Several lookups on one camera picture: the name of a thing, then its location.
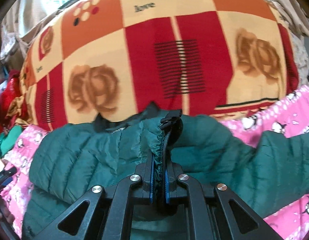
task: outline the red oval dot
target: red oval dot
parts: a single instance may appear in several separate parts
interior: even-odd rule
[[[96,14],[99,11],[99,7],[95,7],[92,9],[91,13]]]

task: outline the round bolt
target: round bolt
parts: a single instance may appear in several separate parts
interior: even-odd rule
[[[217,189],[221,190],[221,191],[225,191],[227,189],[227,185],[223,184],[223,183],[219,183],[217,185]]]
[[[94,186],[94,187],[92,188],[92,192],[93,192],[93,193],[99,193],[99,192],[101,192],[101,191],[102,191],[102,187],[99,186],[99,185]]]
[[[178,177],[179,177],[180,180],[188,180],[189,179],[189,176],[187,174],[180,174]]]
[[[138,181],[140,179],[140,176],[137,174],[133,174],[130,176],[130,180],[132,181]]]

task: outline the green puffer jacket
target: green puffer jacket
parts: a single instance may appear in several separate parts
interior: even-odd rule
[[[133,174],[148,149],[158,156],[164,133],[158,117],[123,130],[96,132],[93,123],[66,125],[48,134],[31,168],[34,191],[23,221],[23,239],[32,239],[93,185],[104,187]],[[183,132],[172,161],[201,183],[227,184],[261,217],[309,193],[309,133],[285,138],[263,133],[258,147],[245,145],[208,116],[182,116]],[[131,240],[185,239],[182,210],[173,217],[132,224]]]

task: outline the black oval dot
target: black oval dot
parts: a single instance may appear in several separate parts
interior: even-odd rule
[[[74,19],[73,25],[77,26],[79,24],[79,18]]]

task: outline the pink penguin fabric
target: pink penguin fabric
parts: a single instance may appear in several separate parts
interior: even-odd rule
[[[15,166],[17,173],[12,177],[13,181],[3,189],[0,195],[16,218],[13,222],[13,228],[20,238],[23,217],[33,189],[33,185],[29,181],[29,169],[34,153],[47,133],[36,125],[29,125],[18,137],[14,148],[4,156],[4,159],[8,161],[5,170]]]
[[[287,95],[262,112],[240,120],[221,122],[244,143],[256,147],[263,131],[287,138],[309,132],[309,87]],[[265,221],[285,240],[301,240],[309,230],[309,195],[282,208]]]

